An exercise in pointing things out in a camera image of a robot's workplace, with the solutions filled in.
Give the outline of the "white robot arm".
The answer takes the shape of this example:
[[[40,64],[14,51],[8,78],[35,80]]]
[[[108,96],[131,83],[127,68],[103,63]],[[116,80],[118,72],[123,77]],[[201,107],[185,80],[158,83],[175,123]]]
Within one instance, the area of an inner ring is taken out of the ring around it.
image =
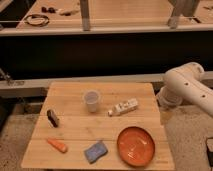
[[[213,117],[213,90],[201,82],[204,74],[204,68],[197,62],[168,70],[163,76],[164,86],[156,95],[159,104],[169,109],[186,100]]]

